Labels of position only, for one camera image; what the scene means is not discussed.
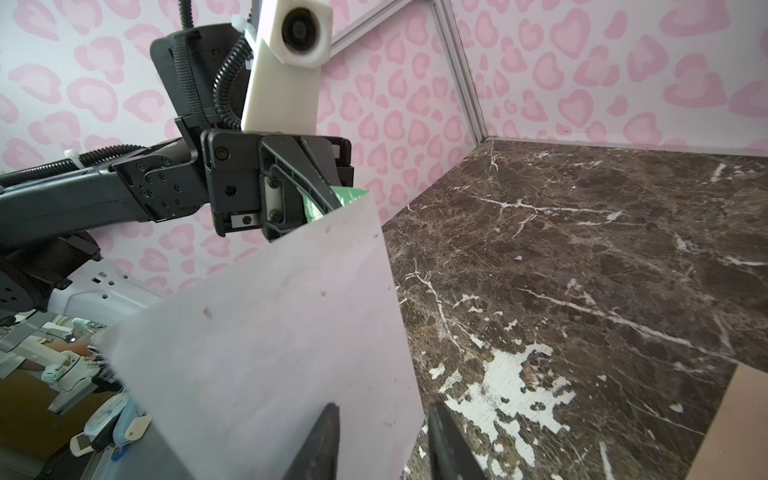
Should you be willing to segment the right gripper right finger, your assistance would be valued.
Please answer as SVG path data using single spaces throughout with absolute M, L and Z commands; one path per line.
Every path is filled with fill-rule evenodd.
M 429 407 L 427 425 L 433 479 L 487 479 L 443 402 L 435 402 Z

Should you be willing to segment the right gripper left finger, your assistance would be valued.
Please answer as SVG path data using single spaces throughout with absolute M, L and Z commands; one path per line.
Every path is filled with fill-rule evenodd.
M 340 434 L 339 406 L 328 403 L 294 457 L 283 480 L 335 480 Z

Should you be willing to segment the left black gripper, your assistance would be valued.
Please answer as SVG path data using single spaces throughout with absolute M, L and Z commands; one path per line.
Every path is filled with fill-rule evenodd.
M 342 207 L 351 187 L 349 140 L 211 129 L 201 136 L 209 204 L 220 236 L 259 229 L 272 242 Z

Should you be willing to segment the green floral letter paper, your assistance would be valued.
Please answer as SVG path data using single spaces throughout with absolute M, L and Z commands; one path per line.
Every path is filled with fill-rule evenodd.
M 100 349 L 197 479 L 279 479 L 323 408 L 338 475 L 401 476 L 423 424 L 371 194 L 110 327 Z

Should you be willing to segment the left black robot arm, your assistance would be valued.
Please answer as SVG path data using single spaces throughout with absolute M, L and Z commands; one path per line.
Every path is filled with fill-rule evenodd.
M 305 204 L 338 209 L 353 183 L 342 137 L 211 129 L 143 148 L 119 146 L 84 169 L 1 185 L 1 311 L 47 310 L 75 271 L 101 257 L 95 228 L 164 222 L 208 206 L 219 236 L 259 229 L 276 240 L 304 225 Z

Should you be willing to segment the pink envelope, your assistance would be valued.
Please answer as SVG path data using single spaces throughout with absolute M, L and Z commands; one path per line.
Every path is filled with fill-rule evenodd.
M 687 474 L 689 479 L 767 478 L 767 374 L 739 365 Z

